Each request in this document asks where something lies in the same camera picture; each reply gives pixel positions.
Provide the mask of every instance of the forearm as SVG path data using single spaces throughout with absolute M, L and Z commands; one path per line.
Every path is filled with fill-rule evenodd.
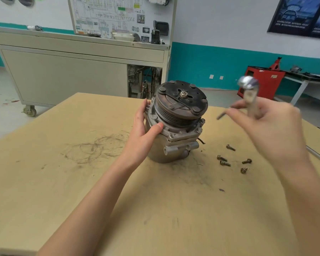
M 308 160 L 293 169 L 280 169 L 278 176 L 302 255 L 320 256 L 320 177 Z
M 39 250 L 44 255 L 91 255 L 134 169 L 117 159 Z

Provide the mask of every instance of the left hand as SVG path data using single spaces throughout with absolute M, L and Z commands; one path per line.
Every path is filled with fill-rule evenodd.
M 144 99 L 141 106 L 138 108 L 135 118 L 133 129 L 130 132 L 129 139 L 124 146 L 124 150 L 120 156 L 128 166 L 135 170 L 147 157 L 155 137 L 162 131 L 163 124 L 158 123 L 151 127 L 151 129 L 145 133 L 144 124 L 144 112 L 146 105 L 150 104 L 147 99 Z

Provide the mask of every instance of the bolt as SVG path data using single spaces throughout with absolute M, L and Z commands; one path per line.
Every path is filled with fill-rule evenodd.
M 252 163 L 252 159 L 247 159 L 246 161 L 242 162 L 243 164 L 246 164 L 246 163 Z
M 187 98 L 187 92 L 182 91 L 182 92 L 180 93 L 180 97 L 182 97 L 182 98 Z
M 224 161 L 220 161 L 220 164 L 231 167 L 231 164 L 230 164 L 230 163 L 227 163 L 227 162 L 224 162 Z
M 193 107 L 192 109 L 193 109 L 193 114 L 199 114 L 200 108 L 198 108 L 198 107 Z
M 233 148 L 233 147 L 231 147 L 230 145 L 227 145 L 226 148 L 227 148 L 227 149 L 230 149 L 230 150 L 233 150 L 233 151 L 236 151 L 236 149 Z
M 242 169 L 241 169 L 241 173 L 242 173 L 242 174 L 246 174 L 246 171 L 247 171 L 247 170 L 248 170 L 248 168 L 242 168 Z
M 217 159 L 218 159 L 218 160 L 222 160 L 222 161 L 226 161 L 226 162 L 228 161 L 227 159 L 223 158 L 223 157 L 220 156 L 220 155 L 217 155 Z

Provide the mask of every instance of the caster wheel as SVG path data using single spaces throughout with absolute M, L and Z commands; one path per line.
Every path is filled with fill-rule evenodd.
M 35 117 L 37 115 L 34 105 L 26 105 L 23 112 L 29 117 Z

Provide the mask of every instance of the white table leg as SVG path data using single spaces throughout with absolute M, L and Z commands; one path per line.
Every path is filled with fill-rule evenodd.
M 299 90 L 296 92 L 296 94 L 294 95 L 293 99 L 291 100 L 290 104 L 295 106 L 296 102 L 301 97 L 302 93 L 304 92 L 304 90 L 306 89 L 308 84 L 309 84 L 309 81 L 303 81 L 303 83 L 301 84 Z

